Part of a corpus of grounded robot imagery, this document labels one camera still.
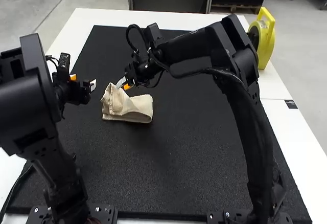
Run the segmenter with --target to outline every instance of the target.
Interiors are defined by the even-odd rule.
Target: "pallet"
[[[254,14],[258,14],[261,6],[245,6],[245,5],[228,5],[228,4],[212,4],[212,7],[229,8],[231,13],[235,13],[237,8],[251,9]]]

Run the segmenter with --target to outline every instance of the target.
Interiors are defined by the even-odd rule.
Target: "wheel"
[[[236,6],[232,6],[232,7],[230,8],[230,12],[231,12],[231,13],[235,13],[235,11],[236,11]]]
[[[320,6],[319,9],[320,9],[320,10],[324,10],[326,6],[327,6],[327,2],[323,3],[323,4]]]

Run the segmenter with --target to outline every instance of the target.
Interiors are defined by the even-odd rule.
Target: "black rubber mat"
[[[183,32],[162,33],[169,39]],[[131,34],[141,43],[136,32]],[[72,71],[80,80],[98,81],[90,103],[66,105],[66,120],[58,123],[65,149],[77,154],[90,201],[126,212],[191,216],[226,207],[250,209],[236,123],[210,76],[176,80],[165,73],[154,89],[128,91],[130,96],[152,95],[150,124],[102,120],[103,92],[109,82],[122,77],[131,53],[125,28],[94,26]],[[209,60],[180,63],[174,69],[180,72],[198,65],[209,66]],[[283,211],[295,223],[311,223],[277,141],[274,155],[288,188]],[[44,187],[40,176],[31,176],[10,211],[26,213],[44,204]]]

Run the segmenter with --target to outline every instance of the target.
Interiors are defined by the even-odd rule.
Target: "white table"
[[[78,8],[71,15],[47,54],[59,57],[61,52],[70,53],[72,70],[94,25],[127,27],[130,24],[138,24],[140,27],[146,27],[157,22],[161,29],[196,30],[220,21],[225,16],[227,15]],[[245,17],[239,16],[239,20],[247,30],[249,24]],[[49,69],[50,72],[55,71],[51,63]],[[327,157],[301,112],[298,109],[288,109],[284,100],[291,100],[292,97],[271,63],[264,71],[260,71],[259,84],[262,104],[309,215],[314,224],[326,223]],[[8,157],[2,149],[0,150],[0,173],[6,179],[0,181],[0,206],[3,205],[24,163],[23,159],[17,156]],[[26,219],[27,216],[6,215],[4,223],[23,224]],[[138,221],[120,220],[119,223],[138,223]]]

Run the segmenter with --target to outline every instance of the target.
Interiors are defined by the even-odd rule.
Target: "black cable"
[[[11,188],[6,201],[4,202],[3,207],[1,208],[0,211],[0,223],[2,223],[2,221],[4,220],[4,216],[5,213],[7,211],[7,208],[11,202],[11,200],[16,196],[16,194],[18,193],[18,191],[20,190],[22,183],[25,182],[25,179],[31,174],[31,172],[33,172],[34,167],[33,165],[30,165],[25,171],[22,171],[21,175],[17,178],[15,184],[13,185],[13,187]]]
[[[133,45],[133,43],[132,43],[132,42],[130,41],[130,39],[129,39],[129,32],[130,32],[130,30],[133,29],[133,28],[137,29],[137,31],[140,33],[140,35],[141,35],[141,37],[142,37],[142,40],[143,40],[143,42],[144,42],[144,44],[145,44],[146,49],[149,49],[149,44],[147,43],[147,40],[146,40],[145,35],[144,35],[144,33],[143,33],[143,30],[142,30],[138,25],[136,25],[136,24],[129,25],[129,26],[127,27],[127,29],[126,29],[126,33],[125,33],[127,43],[128,43],[128,45],[133,49],[133,51],[134,51],[135,53],[139,54],[139,50],[138,50],[138,49]]]
[[[157,87],[158,84],[159,84],[159,82],[160,82],[160,79],[161,79],[161,77],[162,77],[162,75],[163,75],[164,72],[165,72],[165,71],[162,70],[162,71],[160,72],[160,75],[159,75],[159,77],[158,77],[157,82],[156,82],[153,86],[147,86],[147,88],[154,88],[154,87]]]
[[[49,59],[49,61],[51,61],[55,65],[56,69],[58,68],[58,65],[52,59]]]
[[[57,58],[52,57],[52,56],[51,56],[51,58],[54,59],[54,60],[56,60],[59,63],[59,60]]]

